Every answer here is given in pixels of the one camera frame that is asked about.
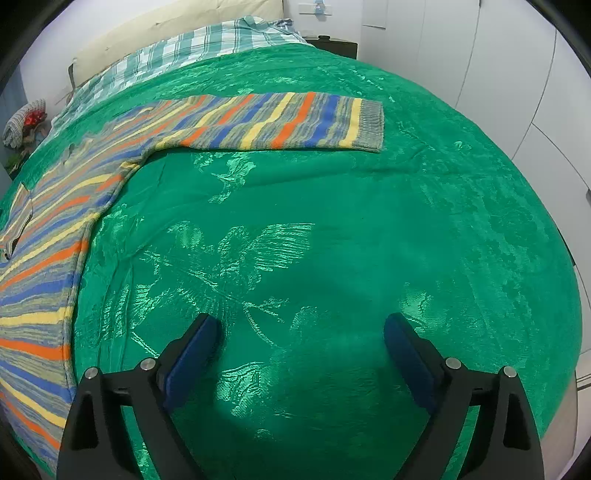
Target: nightstand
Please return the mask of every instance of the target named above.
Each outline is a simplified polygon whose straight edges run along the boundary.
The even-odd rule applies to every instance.
[[[357,44],[355,42],[330,38],[328,35],[304,37],[304,39],[321,50],[326,50],[349,59],[357,58]]]

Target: green blanket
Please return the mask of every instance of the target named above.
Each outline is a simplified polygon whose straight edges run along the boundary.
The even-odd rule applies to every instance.
[[[174,417],[210,479],[389,479],[427,421],[383,345],[386,316],[401,311],[444,356],[516,367],[543,434],[580,346],[570,258],[511,161],[411,82],[301,45],[204,61],[90,111],[20,180],[30,188],[71,142],[142,103],[307,91],[382,102],[384,151],[153,156],[95,228],[77,376],[131,368],[210,312],[223,348]]]

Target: blue gripper pad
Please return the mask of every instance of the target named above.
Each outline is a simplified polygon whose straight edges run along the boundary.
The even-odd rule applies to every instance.
[[[384,341],[390,357],[402,374],[414,402],[433,414],[437,408],[436,379],[417,351],[423,342],[401,313],[394,313],[384,324]]]
[[[202,375],[218,339],[219,322],[208,315],[189,340],[164,380],[164,408],[170,413],[181,407]]]

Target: beige headboard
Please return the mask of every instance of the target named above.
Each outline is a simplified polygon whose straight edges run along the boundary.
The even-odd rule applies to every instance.
[[[179,0],[140,15],[91,42],[76,54],[71,78],[80,86],[140,48],[246,15],[265,20],[282,18],[282,0]]]

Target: silver bolt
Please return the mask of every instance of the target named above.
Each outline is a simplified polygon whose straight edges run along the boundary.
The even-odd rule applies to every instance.
[[[452,370],[459,370],[462,366],[462,362],[460,362],[457,358],[453,358],[452,356],[450,358],[446,358],[445,364]]]
[[[96,377],[99,374],[99,369],[96,367],[90,367],[86,370],[86,372],[84,372],[84,376],[90,380],[94,377]]]
[[[517,370],[513,367],[503,368],[503,373],[509,378],[515,378],[517,376]]]
[[[144,358],[139,365],[139,367],[142,370],[146,370],[146,371],[152,370],[155,366],[156,366],[156,360],[154,360],[153,358]]]

